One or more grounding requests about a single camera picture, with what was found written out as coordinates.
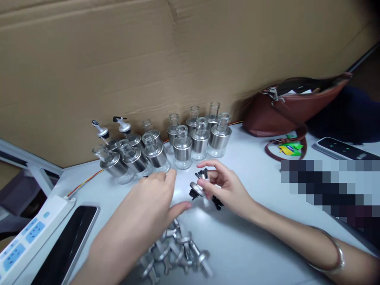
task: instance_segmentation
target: pixelated area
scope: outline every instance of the pixelated area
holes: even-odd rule
[[[380,160],[283,160],[281,182],[380,249]]]

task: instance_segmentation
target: fingernail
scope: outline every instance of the fingernail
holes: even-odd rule
[[[201,187],[205,186],[206,180],[205,179],[198,179],[197,184]]]

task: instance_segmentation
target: smartphone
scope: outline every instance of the smartphone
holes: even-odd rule
[[[330,137],[320,139],[313,147],[338,160],[380,160],[379,156]]]
[[[34,278],[32,285],[67,284],[100,209],[79,206]]]

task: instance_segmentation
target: black phone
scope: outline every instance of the black phone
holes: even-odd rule
[[[96,206],[79,206],[59,236],[32,285],[66,284],[100,211]]]

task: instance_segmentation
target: phone screen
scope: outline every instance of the phone screen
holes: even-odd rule
[[[97,207],[79,206],[34,278],[32,285],[61,284],[96,214]]]
[[[352,160],[380,160],[380,157],[372,153],[366,152],[332,138],[321,139],[318,144],[341,155],[344,155]]]

